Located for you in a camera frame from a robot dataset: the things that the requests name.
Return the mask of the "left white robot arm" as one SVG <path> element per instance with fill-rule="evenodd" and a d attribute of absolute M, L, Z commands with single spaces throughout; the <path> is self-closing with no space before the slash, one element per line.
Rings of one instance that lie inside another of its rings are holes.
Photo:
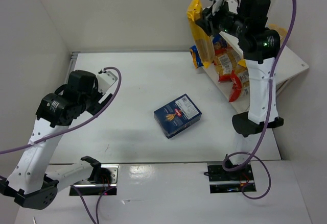
<path fill-rule="evenodd" d="M 66 84 L 41 100 L 32 135 L 21 147 L 22 156 L 13 172 L 1 180 L 2 195 L 23 208 L 43 210 L 58 192 L 78 181 L 109 181 L 109 171 L 90 156 L 58 171 L 46 169 L 62 136 L 90 123 L 112 103 L 117 93 L 108 90 L 114 83 L 121 84 L 121 74 L 112 70 L 72 71 Z"/>

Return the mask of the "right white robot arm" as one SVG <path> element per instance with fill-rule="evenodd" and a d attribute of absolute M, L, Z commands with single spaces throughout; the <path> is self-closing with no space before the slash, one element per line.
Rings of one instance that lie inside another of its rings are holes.
<path fill-rule="evenodd" d="M 271 0 L 240 0 L 236 13 L 229 10 L 226 0 L 210 1 L 213 4 L 203 10 L 196 25 L 208 36 L 224 32 L 236 37 L 249 73 L 249 111 L 233 116 L 232 125 L 243 137 L 260 135 L 257 145 L 243 163 L 232 165 L 229 156 L 224 159 L 223 169 L 233 172 L 244 169 L 255 156 L 267 129 L 284 124 L 275 104 L 275 69 L 281 44 L 278 32 L 266 26 Z"/>

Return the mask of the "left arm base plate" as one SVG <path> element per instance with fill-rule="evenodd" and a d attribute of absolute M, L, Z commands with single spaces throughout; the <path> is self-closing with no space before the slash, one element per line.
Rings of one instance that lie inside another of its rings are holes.
<path fill-rule="evenodd" d="M 95 182 L 83 179 L 74 184 L 82 196 L 116 195 L 118 183 L 118 164 L 103 164 L 99 178 Z"/>

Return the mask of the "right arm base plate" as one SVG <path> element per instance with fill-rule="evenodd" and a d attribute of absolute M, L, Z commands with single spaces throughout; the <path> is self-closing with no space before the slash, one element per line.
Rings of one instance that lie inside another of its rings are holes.
<path fill-rule="evenodd" d="M 210 193 L 256 192 L 252 167 L 250 164 L 238 171 L 225 171 L 221 162 L 207 163 L 203 173 L 209 180 Z"/>

